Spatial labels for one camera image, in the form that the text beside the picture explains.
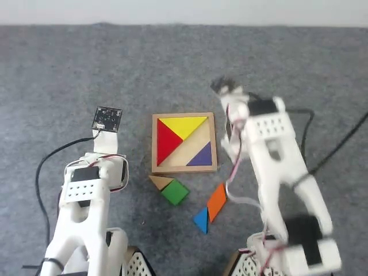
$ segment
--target tangram puzzle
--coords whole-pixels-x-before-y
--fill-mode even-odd
[[[152,115],[152,172],[216,171],[213,113]]]

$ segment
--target wooden frame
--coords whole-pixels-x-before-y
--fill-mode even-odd
[[[206,116],[209,120],[210,144],[211,144],[211,166],[157,166],[157,120],[159,118],[183,118],[183,117],[202,117]],[[194,173],[217,171],[217,154],[216,154],[216,135],[214,132],[214,116],[212,112],[203,113],[165,113],[152,115],[152,172],[153,173]]]

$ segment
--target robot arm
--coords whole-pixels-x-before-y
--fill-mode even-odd
[[[220,96],[227,122],[227,134],[221,145],[234,164],[250,158],[259,190],[261,217],[283,250],[273,252],[270,266],[288,275],[319,275],[338,270],[339,251],[332,233],[332,221],[317,182],[307,177],[294,189],[309,214],[284,218],[280,212],[279,188],[293,184],[308,173],[296,142],[295,132],[280,98],[251,101],[241,86],[225,78],[212,88]],[[248,245],[255,249],[261,263],[267,263],[270,251],[264,233],[255,234]]]

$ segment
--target red triangle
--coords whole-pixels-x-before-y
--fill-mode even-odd
[[[157,119],[157,166],[161,164],[181,143],[181,139],[163,122]]]

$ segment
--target yellow triangle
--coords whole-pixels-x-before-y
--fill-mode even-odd
[[[173,178],[169,177],[155,177],[153,175],[148,176],[152,182],[156,185],[157,189],[163,190],[167,185],[170,184],[171,181],[173,181]]]
[[[181,139],[185,140],[195,131],[207,117],[160,118]]]

